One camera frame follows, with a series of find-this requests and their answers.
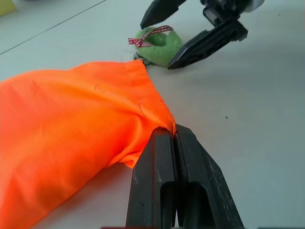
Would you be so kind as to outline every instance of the orange bag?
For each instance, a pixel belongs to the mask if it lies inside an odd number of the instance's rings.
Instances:
[[[133,167],[175,121],[142,61],[92,62],[0,83],[0,229],[27,229],[104,167]]]

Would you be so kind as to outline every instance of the checkered ribbon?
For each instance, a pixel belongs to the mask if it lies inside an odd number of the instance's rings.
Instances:
[[[138,48],[141,47],[149,47],[149,46],[153,46],[153,44],[150,44],[148,42],[143,42],[149,35],[152,34],[156,34],[156,33],[160,33],[160,32],[167,32],[167,31],[172,31],[173,28],[168,26],[168,25],[164,25],[158,28],[155,28],[154,30],[148,32],[147,34],[143,35],[142,37],[140,37],[139,39],[135,39],[135,38],[128,38],[128,43],[129,44],[134,44],[135,46],[137,46]]]

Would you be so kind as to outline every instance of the table surface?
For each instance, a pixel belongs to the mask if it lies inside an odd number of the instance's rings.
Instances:
[[[89,61],[129,61],[127,38],[150,0],[15,1],[0,18],[0,79]],[[184,41],[211,25],[189,0],[162,25]],[[248,38],[181,70],[149,67],[177,123],[221,167],[244,225],[305,227],[303,0],[267,0],[242,15]],[[102,170],[35,229],[123,226],[132,171]]]

